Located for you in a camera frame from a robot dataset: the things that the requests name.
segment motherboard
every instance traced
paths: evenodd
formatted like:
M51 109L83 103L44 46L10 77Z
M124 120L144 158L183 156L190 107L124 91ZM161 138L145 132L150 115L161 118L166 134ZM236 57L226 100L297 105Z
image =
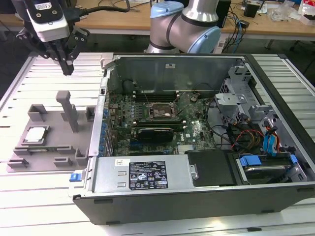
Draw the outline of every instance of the motherboard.
M113 155L184 154L216 147L205 121L209 98L194 92L109 94Z

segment screw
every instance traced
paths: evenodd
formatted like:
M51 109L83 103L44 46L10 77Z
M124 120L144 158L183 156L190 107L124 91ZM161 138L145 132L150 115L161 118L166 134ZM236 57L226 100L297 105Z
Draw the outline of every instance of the screw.
M198 179L197 173L191 173L191 178L192 178L193 180L197 180L197 179Z

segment barcode label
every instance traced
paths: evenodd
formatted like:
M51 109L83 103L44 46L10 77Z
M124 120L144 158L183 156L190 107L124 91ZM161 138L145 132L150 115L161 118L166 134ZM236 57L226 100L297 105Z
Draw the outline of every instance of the barcode label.
M46 10L46 9L50 9L51 8L51 3L50 2L44 2L44 3L39 3L39 4L35 4L35 8L37 10Z

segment power supply label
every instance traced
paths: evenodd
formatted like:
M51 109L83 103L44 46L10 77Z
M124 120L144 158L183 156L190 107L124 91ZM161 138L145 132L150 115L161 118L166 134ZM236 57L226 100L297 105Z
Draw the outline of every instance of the power supply label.
M168 188L165 161L130 162L129 188L131 190Z

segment power connector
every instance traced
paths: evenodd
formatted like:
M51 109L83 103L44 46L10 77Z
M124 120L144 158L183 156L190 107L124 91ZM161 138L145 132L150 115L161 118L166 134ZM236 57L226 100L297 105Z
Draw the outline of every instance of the power connector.
M250 26L250 23L247 21L244 21L244 20L240 20L240 23L241 23L241 27L243 29L246 29L246 28L248 28L248 26Z

